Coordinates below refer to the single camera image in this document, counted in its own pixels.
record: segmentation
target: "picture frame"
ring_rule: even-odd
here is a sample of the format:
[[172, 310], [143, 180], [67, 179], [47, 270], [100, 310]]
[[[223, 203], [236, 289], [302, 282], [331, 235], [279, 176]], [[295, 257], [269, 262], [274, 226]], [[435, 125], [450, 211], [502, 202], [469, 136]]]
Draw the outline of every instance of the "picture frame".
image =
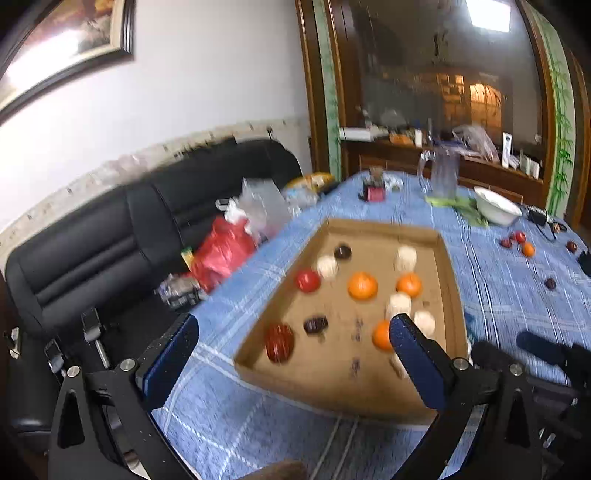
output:
[[135, 0], [38, 0], [0, 44], [0, 125], [43, 93], [132, 55]]

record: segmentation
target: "cardboard tray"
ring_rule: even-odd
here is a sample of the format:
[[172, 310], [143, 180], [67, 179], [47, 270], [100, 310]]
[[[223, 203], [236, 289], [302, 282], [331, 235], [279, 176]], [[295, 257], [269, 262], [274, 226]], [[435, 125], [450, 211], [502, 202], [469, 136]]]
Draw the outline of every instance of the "cardboard tray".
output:
[[[339, 262], [332, 281], [311, 294], [300, 292], [295, 277], [316, 259], [332, 254], [341, 243], [352, 249]], [[400, 245], [417, 250], [415, 272], [423, 282], [413, 299], [416, 310], [435, 317], [434, 339], [449, 357], [467, 357], [466, 326], [452, 264], [443, 238], [432, 229], [409, 225], [329, 219], [310, 239], [278, 286], [234, 357], [238, 374], [247, 382], [320, 408], [372, 417], [429, 422], [434, 411], [423, 404], [410, 379], [400, 379], [389, 363], [391, 354], [374, 347], [374, 326], [384, 320], [386, 303], [398, 277], [394, 257]], [[357, 301], [347, 293], [349, 277], [366, 271], [378, 281], [378, 294]], [[303, 322], [326, 315], [323, 336], [307, 336]], [[265, 333], [273, 323], [286, 323], [295, 334], [291, 358], [273, 364], [265, 351]]]

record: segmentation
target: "white round food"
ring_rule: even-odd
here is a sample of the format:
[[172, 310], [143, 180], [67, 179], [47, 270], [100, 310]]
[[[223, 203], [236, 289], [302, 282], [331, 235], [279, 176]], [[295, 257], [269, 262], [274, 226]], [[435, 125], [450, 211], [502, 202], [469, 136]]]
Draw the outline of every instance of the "white round food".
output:
[[386, 305], [386, 319], [390, 320], [394, 315], [406, 313], [410, 315], [410, 309], [413, 306], [411, 298], [403, 292], [395, 293], [390, 296]]
[[332, 255], [322, 255], [316, 261], [316, 271], [325, 280], [331, 280], [336, 277], [339, 271], [339, 265]]
[[426, 310], [419, 310], [414, 314], [414, 324], [427, 338], [433, 338], [435, 333], [435, 318]]
[[408, 372], [406, 371], [406, 368], [404, 368], [404, 365], [402, 364], [402, 361], [399, 359], [398, 355], [393, 354], [390, 357], [390, 365], [392, 365], [392, 368], [398, 375], [398, 378], [408, 378]]
[[417, 251], [408, 245], [401, 246], [396, 252], [394, 268], [398, 271], [412, 272], [417, 265]]

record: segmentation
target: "orange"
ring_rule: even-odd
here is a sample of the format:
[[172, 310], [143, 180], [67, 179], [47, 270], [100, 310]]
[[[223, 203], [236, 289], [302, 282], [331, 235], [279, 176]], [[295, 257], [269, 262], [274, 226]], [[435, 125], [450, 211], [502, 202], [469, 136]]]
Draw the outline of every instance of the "orange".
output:
[[423, 283], [416, 273], [407, 273], [398, 279], [396, 291], [401, 291], [411, 298], [416, 297], [423, 290]]
[[526, 257], [533, 257], [535, 254], [535, 248], [531, 243], [526, 242], [523, 244], [523, 247], [521, 247], [521, 253]]
[[347, 291], [356, 300], [369, 300], [378, 292], [378, 282], [368, 273], [357, 272], [349, 279]]
[[371, 336], [371, 341], [374, 345], [379, 348], [380, 350], [384, 350], [386, 352], [393, 352], [394, 348], [390, 343], [390, 321], [383, 320], [382, 322], [378, 323], [376, 328], [374, 328], [374, 332]]

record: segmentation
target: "blue tablecloth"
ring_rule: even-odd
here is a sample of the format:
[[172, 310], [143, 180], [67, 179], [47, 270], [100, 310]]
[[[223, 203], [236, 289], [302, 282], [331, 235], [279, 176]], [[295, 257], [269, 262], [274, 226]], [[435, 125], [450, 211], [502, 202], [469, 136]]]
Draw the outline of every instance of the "blue tablecloth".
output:
[[[564, 247], [572, 231], [546, 241], [524, 219], [521, 229], [536, 248], [528, 259], [498, 239], [508, 229], [469, 226], [451, 208], [423, 200], [417, 179], [404, 173], [401, 192], [386, 202], [358, 200], [362, 174], [293, 220], [193, 314], [200, 339], [165, 406], [152, 412], [166, 438], [198, 476], [232, 479], [285, 458], [301, 459], [310, 479], [388, 479], [421, 439], [425, 428], [321, 411], [243, 382], [232, 357], [271, 293], [325, 218], [412, 223], [441, 232], [459, 285], [469, 337], [486, 339], [525, 362], [539, 377], [565, 382], [564, 374], [517, 349], [529, 329], [550, 340], [591, 346], [591, 280]], [[473, 195], [467, 189], [460, 194]], [[544, 286], [552, 276], [554, 291]], [[468, 427], [444, 474], [455, 471], [473, 437]]]

